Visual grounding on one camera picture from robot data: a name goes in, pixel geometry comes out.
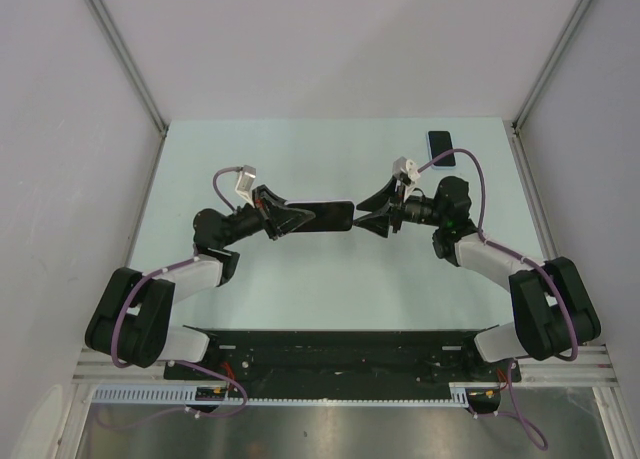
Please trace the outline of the phone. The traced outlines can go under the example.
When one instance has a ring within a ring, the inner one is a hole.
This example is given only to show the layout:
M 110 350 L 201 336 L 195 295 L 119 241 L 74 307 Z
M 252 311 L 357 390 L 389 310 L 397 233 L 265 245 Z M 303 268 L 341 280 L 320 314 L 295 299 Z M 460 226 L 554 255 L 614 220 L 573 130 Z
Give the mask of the phone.
M 426 140 L 433 168 L 453 169 L 456 159 L 453 153 L 446 155 L 453 149 L 452 136 L 449 131 L 428 131 Z
M 347 232 L 353 227 L 355 205 L 348 200 L 288 201 L 286 205 L 314 214 L 314 218 L 298 227 L 295 233 Z

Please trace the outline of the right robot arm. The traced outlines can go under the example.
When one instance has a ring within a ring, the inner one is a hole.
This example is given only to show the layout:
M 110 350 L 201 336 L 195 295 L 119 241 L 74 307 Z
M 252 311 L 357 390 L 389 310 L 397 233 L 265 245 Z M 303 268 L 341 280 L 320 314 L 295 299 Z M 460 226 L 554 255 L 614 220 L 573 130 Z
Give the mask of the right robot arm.
M 461 355 L 463 372 L 484 380 L 499 361 L 555 357 L 572 361 L 580 344 L 601 334 L 601 323 L 573 261 L 536 261 L 483 236 L 470 218 L 468 183 L 442 179 L 434 197 L 408 195 L 395 178 L 357 205 L 355 226 L 386 238 L 403 223 L 434 227 L 438 258 L 476 272 L 509 293 L 513 320 L 477 333 Z

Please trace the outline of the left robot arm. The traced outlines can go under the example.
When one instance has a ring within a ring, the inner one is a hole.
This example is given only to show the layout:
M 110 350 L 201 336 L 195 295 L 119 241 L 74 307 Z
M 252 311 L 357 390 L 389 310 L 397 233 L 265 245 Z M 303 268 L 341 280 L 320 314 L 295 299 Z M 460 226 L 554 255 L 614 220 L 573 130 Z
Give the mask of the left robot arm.
M 275 240 L 314 218 L 313 211 L 286 204 L 265 186 L 229 215 L 201 210 L 193 220 L 191 257 L 148 273 L 128 267 L 113 272 L 86 329 L 86 346 L 109 355 L 118 368 L 186 361 L 197 377 L 214 376 L 220 353 L 209 347 L 207 334 L 170 324 L 173 305 L 233 277 L 239 255 L 228 246 L 261 231 Z

